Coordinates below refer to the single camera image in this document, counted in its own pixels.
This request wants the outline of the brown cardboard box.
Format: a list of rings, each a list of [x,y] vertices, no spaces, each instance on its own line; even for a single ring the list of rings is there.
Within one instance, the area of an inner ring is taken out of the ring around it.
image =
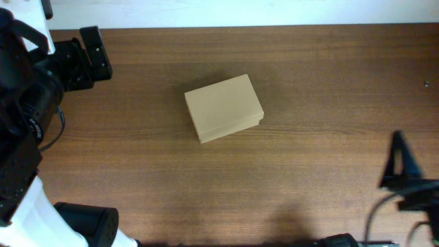
[[[247,74],[185,93],[200,143],[259,125],[264,117]]]

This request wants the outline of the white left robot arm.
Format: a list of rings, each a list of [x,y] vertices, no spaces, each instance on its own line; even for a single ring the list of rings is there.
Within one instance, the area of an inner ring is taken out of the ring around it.
[[[138,246],[119,229],[118,211],[51,203],[38,175],[64,94],[112,77],[96,26],[53,41],[51,2],[1,2],[1,245]]]

